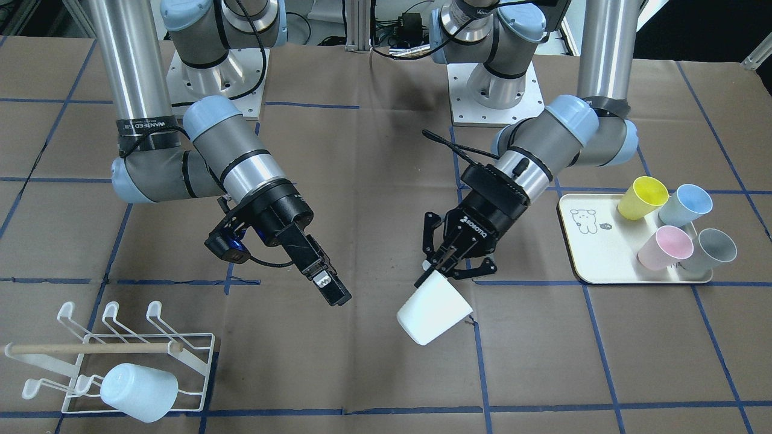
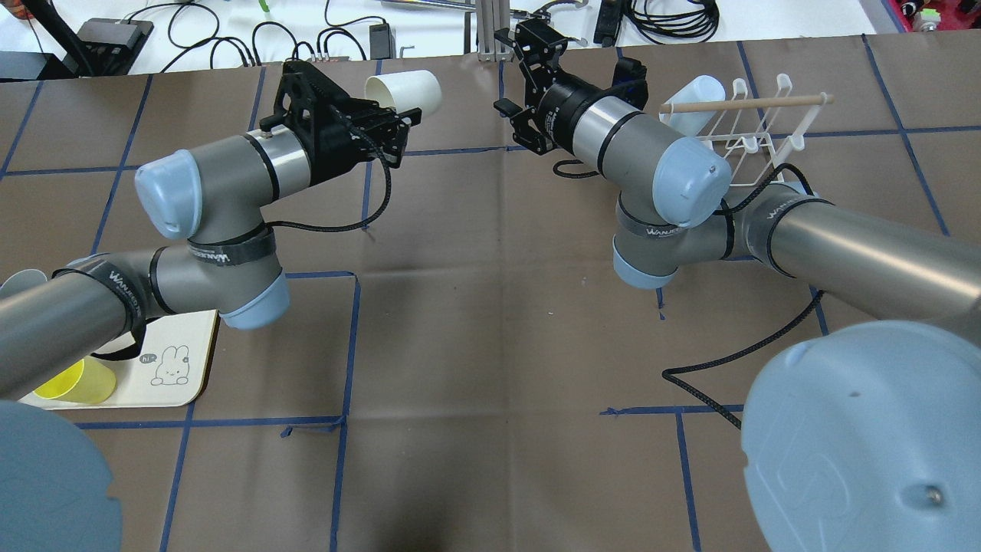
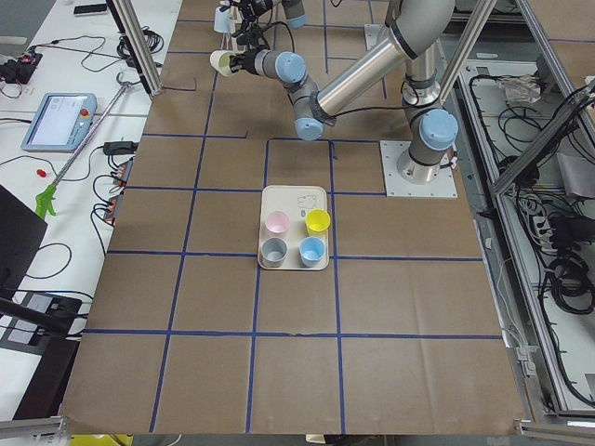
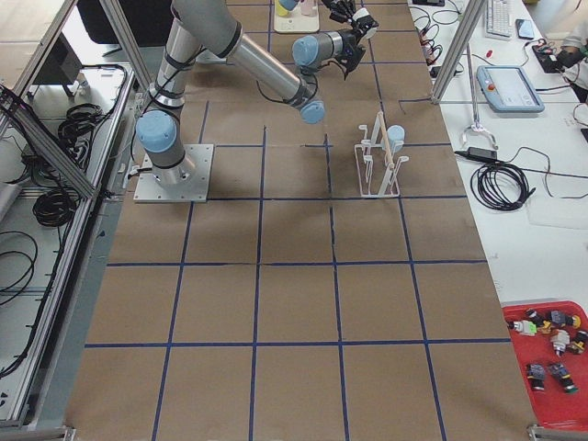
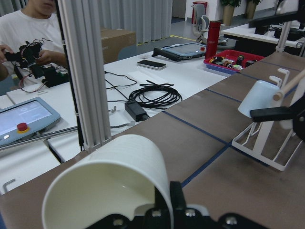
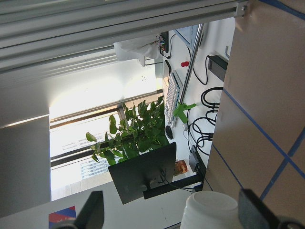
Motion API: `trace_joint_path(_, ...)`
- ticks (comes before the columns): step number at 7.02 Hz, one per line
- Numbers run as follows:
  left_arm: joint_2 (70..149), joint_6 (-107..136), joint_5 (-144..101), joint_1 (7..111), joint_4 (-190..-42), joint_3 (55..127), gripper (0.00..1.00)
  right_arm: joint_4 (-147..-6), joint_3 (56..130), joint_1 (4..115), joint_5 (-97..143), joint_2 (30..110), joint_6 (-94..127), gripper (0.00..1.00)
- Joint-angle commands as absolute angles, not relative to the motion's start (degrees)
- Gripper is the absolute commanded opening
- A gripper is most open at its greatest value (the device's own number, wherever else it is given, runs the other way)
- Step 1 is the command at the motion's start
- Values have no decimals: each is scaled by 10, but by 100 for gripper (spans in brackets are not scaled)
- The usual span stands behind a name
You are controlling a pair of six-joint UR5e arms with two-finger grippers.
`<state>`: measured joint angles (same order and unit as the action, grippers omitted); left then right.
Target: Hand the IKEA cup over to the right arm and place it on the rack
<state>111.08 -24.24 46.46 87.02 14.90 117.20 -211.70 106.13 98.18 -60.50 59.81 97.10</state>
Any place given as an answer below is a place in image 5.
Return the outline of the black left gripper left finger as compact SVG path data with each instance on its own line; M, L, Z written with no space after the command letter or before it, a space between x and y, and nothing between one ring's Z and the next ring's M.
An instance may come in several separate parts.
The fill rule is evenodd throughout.
M157 187L154 188L154 208L169 211L167 203Z

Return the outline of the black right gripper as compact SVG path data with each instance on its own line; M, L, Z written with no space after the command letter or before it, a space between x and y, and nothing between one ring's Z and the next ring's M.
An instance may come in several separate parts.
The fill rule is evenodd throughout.
M273 107L250 111L254 122L280 121L292 119L292 130L305 140L305 95L289 107Z

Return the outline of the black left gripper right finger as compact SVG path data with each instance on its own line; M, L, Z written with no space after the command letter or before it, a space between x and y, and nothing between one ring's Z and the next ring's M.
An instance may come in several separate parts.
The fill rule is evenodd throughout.
M182 185L179 181L170 182L170 197L173 211L183 210L186 208Z

